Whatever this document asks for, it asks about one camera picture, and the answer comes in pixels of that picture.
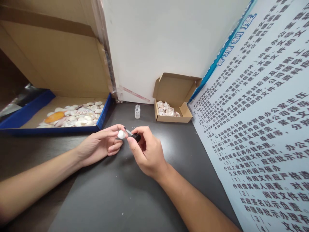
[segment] blue box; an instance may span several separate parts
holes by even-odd
[[[11,135],[30,134],[51,134],[51,133],[75,133],[75,132],[97,132],[102,129],[106,113],[111,103],[111,94],[108,95],[103,111],[95,126],[85,127],[60,127],[60,128],[20,128],[26,124],[38,111],[47,106],[56,96],[52,91],[47,90],[39,95],[32,102],[25,105],[20,110],[0,123],[0,132]]]

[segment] table surface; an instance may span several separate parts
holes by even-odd
[[[193,124],[156,122],[153,105],[113,103],[104,127],[149,126],[165,159],[239,228],[240,224]],[[2,137],[0,180],[74,148],[88,134]],[[137,166],[127,141],[112,157],[81,169],[50,191],[4,231],[187,231],[161,187]]]

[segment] small cardboard box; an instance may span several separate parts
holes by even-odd
[[[70,12],[66,9],[63,15]],[[75,12],[78,17],[84,11]],[[111,80],[104,46],[90,25],[0,4],[0,48],[33,86],[49,89],[1,122],[0,131],[22,135],[102,129]],[[105,105],[95,126],[36,128],[56,107],[94,101]]]
[[[187,107],[187,102],[200,85],[199,77],[184,76],[172,73],[163,73],[154,86],[154,113],[156,121],[185,122],[192,119],[192,114]],[[173,107],[180,117],[161,116],[158,112],[157,102],[167,102]]]

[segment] hand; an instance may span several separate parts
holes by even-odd
[[[106,156],[117,154],[122,145],[122,140],[116,139],[118,130],[125,131],[124,126],[117,124],[93,133],[74,148],[81,166],[85,167],[98,162]]]
[[[141,140],[138,143],[134,138],[128,138],[136,163],[143,173],[158,180],[164,176],[168,169],[161,141],[152,135],[149,127],[136,127],[132,131],[132,134],[134,133],[141,135]]]

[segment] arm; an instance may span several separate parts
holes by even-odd
[[[118,124],[87,137],[78,147],[0,182],[0,225],[6,224],[68,176],[106,156],[116,154]]]
[[[142,136],[139,144],[128,138],[137,164],[164,189],[189,231],[239,231],[207,197],[165,161],[161,142],[148,127],[137,127],[132,133]]]

